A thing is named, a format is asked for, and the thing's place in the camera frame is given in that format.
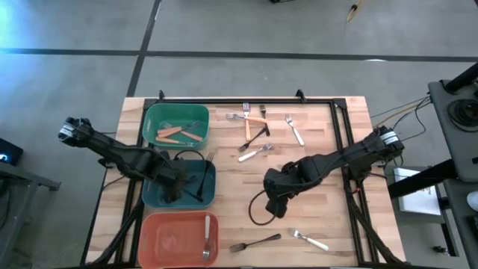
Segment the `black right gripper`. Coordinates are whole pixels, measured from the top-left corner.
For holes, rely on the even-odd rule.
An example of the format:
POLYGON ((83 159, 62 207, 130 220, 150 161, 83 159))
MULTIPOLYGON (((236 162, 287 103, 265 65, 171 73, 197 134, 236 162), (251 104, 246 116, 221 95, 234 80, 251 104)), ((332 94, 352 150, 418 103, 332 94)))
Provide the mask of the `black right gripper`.
POLYGON ((270 200, 294 197, 311 187, 311 160, 288 162, 281 170, 270 168, 264 175, 264 190, 270 200))

